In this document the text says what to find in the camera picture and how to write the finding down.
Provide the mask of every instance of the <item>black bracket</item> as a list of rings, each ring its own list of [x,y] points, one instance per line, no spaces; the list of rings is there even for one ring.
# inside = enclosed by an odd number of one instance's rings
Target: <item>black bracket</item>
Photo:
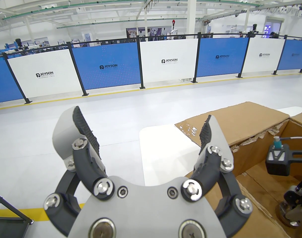
[[[57,207],[49,207],[45,212],[51,223],[66,237],[81,211],[74,193],[79,184],[79,178],[74,172],[66,171],[60,180],[55,193],[59,195]]]

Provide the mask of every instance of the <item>black rubber grip pad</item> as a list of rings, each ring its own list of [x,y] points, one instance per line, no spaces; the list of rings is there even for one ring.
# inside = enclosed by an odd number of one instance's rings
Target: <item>black rubber grip pad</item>
[[[99,143],[97,142],[97,138],[93,135],[92,131],[90,130],[90,128],[78,106],[76,106],[74,109],[73,121],[75,123],[75,126],[79,130],[79,132],[87,137],[89,143],[94,148],[96,153],[99,155]]]
[[[199,138],[201,141],[201,149],[198,155],[200,155],[200,153],[202,152],[203,148],[206,146],[206,144],[208,144],[211,141],[211,128],[209,125],[209,120],[211,118],[211,115],[208,116],[207,120],[205,121],[202,131],[199,134]]]

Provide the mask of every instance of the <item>factory floor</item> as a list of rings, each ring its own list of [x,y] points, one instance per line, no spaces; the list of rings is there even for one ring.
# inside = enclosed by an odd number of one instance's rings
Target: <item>factory floor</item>
[[[100,144],[108,175],[144,185],[139,131],[175,124],[211,110],[251,101],[273,109],[302,107],[302,74],[218,81],[133,91],[0,110],[0,195],[19,209],[41,208],[66,168],[52,145],[60,114],[78,105]],[[89,192],[82,184],[79,203]],[[64,237],[36,221],[27,238]]]

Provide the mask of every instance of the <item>gray cable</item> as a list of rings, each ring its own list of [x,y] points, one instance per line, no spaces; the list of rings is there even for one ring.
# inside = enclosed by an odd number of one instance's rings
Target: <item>gray cable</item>
[[[291,139],[302,139],[302,136],[290,137]]]

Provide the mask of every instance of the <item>poster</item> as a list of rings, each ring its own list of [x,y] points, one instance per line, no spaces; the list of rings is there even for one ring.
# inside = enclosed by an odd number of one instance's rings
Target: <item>poster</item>
[[[149,41],[159,41],[160,38],[157,36],[159,35],[167,35],[171,31],[171,26],[157,26],[157,27],[148,27],[148,36],[151,36],[149,38]]]
[[[126,28],[127,38],[135,38],[137,36],[137,28]]]
[[[145,28],[144,27],[138,27],[137,33],[138,33],[139,37],[145,36]]]

